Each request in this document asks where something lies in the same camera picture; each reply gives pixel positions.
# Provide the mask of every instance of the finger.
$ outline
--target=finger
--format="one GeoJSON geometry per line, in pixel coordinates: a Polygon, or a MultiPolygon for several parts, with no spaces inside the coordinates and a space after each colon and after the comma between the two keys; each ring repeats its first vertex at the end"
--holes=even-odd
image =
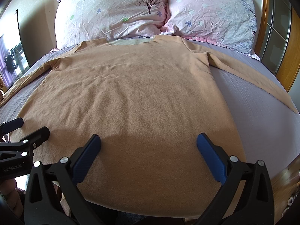
{"type": "Polygon", "coordinates": [[[24,210],[24,208],[23,208],[22,202],[21,202],[20,199],[18,199],[17,204],[16,204],[15,208],[13,209],[13,213],[14,213],[18,218],[20,218],[21,215],[22,215],[22,213],[23,213],[23,210],[24,210]]]}
{"type": "Polygon", "coordinates": [[[6,198],[6,202],[9,205],[9,207],[13,210],[19,199],[20,199],[20,195],[18,191],[13,190],[8,194],[6,198]]]}
{"type": "Polygon", "coordinates": [[[17,187],[17,181],[13,179],[5,180],[0,184],[0,191],[3,195],[9,194],[17,187]]]}

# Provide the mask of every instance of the purple curtain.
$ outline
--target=purple curtain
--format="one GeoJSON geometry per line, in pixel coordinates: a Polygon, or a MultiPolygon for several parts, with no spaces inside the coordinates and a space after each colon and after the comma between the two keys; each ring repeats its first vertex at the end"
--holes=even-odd
{"type": "Polygon", "coordinates": [[[7,71],[4,56],[9,50],[5,47],[3,37],[4,34],[0,37],[0,73],[6,87],[9,88],[16,80],[17,75],[15,71],[12,74],[7,71]]]}

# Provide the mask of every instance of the bed sheet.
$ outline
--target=bed sheet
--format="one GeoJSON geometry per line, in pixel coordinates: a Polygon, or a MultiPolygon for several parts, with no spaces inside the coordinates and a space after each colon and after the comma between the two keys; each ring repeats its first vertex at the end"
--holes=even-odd
{"type": "MultiPolygon", "coordinates": [[[[111,44],[129,45],[148,42],[150,38],[134,38],[111,41],[111,44]]],[[[220,46],[191,41],[223,52],[256,69],[282,89],[279,81],[256,59],[220,46]]],[[[41,64],[72,49],[51,52],[42,57],[26,73],[41,64]]],[[[34,89],[43,81],[49,71],[21,89],[8,103],[0,108],[0,121],[7,122],[17,114],[34,89]]],[[[211,67],[211,73],[231,111],[245,150],[247,161],[265,161],[269,175],[273,178],[286,168],[300,153],[300,115],[295,114],[283,103],[264,90],[226,71],[211,67]]]]}

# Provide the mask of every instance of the silver screw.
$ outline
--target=silver screw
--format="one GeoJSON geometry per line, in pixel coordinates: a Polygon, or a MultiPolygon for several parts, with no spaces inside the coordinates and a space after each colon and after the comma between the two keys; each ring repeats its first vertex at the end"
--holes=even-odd
{"type": "Polygon", "coordinates": [[[262,161],[262,160],[259,160],[257,163],[258,163],[258,165],[260,165],[262,167],[265,165],[264,161],[262,161]]]}
{"type": "Polygon", "coordinates": [[[33,164],[33,166],[38,167],[38,166],[40,166],[40,164],[41,164],[41,162],[36,161],[36,162],[33,164]]]}
{"type": "Polygon", "coordinates": [[[230,157],[230,161],[232,162],[237,162],[238,161],[238,158],[236,156],[231,156],[230,157]]]}
{"type": "Polygon", "coordinates": [[[61,162],[61,163],[67,163],[68,160],[69,160],[69,158],[67,158],[67,157],[62,157],[62,158],[60,159],[60,162],[61,162]]]}

